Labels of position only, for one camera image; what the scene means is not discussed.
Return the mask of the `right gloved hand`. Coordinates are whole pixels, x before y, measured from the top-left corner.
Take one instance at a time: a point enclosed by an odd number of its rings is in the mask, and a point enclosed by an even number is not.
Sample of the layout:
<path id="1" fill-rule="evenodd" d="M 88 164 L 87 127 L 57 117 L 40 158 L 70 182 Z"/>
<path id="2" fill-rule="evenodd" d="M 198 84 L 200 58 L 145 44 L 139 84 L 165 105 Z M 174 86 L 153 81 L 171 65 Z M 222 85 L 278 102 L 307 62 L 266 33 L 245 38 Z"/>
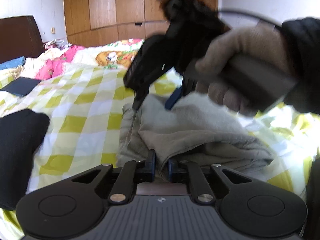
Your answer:
<path id="1" fill-rule="evenodd" d="M 201 76 L 198 92 L 246 116 L 271 108 L 298 83 L 285 38 L 264 24 L 234 28 L 215 38 L 195 70 Z"/>

